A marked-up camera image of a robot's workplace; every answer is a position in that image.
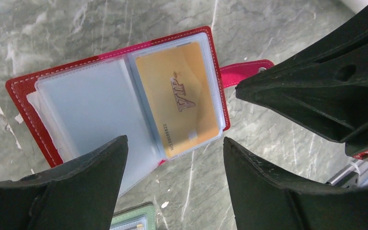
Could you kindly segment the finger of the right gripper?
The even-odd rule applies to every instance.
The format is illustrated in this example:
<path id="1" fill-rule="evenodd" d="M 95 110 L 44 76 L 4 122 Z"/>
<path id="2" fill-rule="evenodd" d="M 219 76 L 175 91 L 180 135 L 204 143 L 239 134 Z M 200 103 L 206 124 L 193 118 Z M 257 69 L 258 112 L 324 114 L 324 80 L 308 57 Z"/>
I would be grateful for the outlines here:
<path id="1" fill-rule="evenodd" d="M 368 150 L 368 6 L 329 35 L 236 86 L 238 99 L 313 133 Z"/>

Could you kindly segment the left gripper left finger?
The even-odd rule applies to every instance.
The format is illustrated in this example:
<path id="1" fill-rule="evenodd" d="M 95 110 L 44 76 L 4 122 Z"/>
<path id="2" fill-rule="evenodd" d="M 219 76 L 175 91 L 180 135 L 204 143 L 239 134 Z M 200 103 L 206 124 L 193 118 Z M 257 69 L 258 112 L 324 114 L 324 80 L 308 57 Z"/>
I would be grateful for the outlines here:
<path id="1" fill-rule="evenodd" d="M 108 230 L 121 187 L 128 139 L 18 181 L 0 182 L 0 230 Z"/>

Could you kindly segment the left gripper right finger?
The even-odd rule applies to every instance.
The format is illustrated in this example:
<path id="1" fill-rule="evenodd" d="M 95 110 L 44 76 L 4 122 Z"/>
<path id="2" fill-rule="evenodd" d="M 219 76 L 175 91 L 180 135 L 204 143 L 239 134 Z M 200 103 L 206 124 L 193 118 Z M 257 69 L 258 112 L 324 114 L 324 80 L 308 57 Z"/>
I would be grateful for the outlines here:
<path id="1" fill-rule="evenodd" d="M 240 230 L 368 230 L 368 186 L 342 188 L 309 180 L 228 137 L 223 158 Z"/>

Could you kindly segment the red card holder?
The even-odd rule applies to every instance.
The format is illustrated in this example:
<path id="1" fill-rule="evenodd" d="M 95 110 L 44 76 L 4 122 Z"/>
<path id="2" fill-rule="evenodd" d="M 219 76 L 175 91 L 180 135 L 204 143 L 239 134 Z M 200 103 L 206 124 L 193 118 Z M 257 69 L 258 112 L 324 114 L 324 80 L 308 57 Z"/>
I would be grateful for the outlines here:
<path id="1" fill-rule="evenodd" d="M 263 59 L 220 67 L 211 28 L 168 35 L 6 82 L 6 89 L 50 166 L 82 156 L 125 135 L 129 153 L 120 194 L 166 161 L 135 59 L 198 42 L 222 133 L 230 128 L 224 90 L 273 66 Z"/>

